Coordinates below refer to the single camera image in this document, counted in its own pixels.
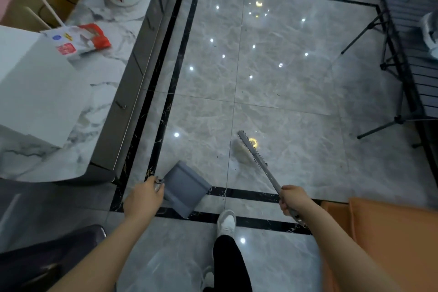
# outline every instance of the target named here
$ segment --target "gray dustpan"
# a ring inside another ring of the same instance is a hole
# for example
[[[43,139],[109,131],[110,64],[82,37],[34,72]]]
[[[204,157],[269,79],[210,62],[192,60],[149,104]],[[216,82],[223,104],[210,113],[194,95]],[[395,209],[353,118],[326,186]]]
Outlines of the gray dustpan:
[[[164,198],[183,218],[189,217],[211,187],[204,178],[183,161],[176,163],[161,182],[166,185]]]

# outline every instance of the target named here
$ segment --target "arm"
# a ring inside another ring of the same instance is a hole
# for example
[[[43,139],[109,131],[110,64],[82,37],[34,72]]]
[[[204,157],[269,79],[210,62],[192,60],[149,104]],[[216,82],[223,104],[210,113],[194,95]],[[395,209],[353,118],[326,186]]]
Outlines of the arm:
[[[126,198],[124,221],[49,292],[110,292],[135,243],[160,207],[164,185],[155,193],[155,177],[135,186]]]
[[[301,187],[283,186],[280,198],[285,215],[289,215],[287,206],[301,214],[342,291],[402,291]]]

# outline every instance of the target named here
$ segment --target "marble countertop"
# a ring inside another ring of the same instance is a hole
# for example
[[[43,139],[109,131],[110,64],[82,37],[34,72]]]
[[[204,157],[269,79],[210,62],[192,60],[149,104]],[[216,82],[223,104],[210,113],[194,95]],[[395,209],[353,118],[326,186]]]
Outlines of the marble countertop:
[[[118,7],[108,0],[79,0],[66,24],[94,22],[112,44],[72,62],[90,84],[91,97],[63,148],[0,137],[1,178],[38,183],[72,179],[85,173],[150,1]]]

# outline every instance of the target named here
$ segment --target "black pants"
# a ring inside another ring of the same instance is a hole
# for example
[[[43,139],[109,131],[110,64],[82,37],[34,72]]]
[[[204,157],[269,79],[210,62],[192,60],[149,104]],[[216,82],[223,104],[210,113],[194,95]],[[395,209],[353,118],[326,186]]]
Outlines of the black pants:
[[[215,287],[204,292],[239,291],[252,292],[251,281],[244,259],[236,242],[229,235],[221,235],[213,247],[215,261]]]

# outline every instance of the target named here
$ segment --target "hand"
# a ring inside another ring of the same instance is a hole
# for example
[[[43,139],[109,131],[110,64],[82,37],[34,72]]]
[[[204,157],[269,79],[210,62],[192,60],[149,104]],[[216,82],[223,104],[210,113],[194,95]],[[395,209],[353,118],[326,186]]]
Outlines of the hand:
[[[302,187],[285,185],[281,187],[280,191],[280,208],[283,214],[290,216],[288,207],[295,209],[298,213],[303,214],[309,206],[315,204],[313,200],[307,195]]]
[[[123,211],[127,220],[135,220],[149,224],[163,202],[164,184],[157,192],[154,189],[155,176],[150,176],[145,182],[135,185],[134,189],[123,203]]]

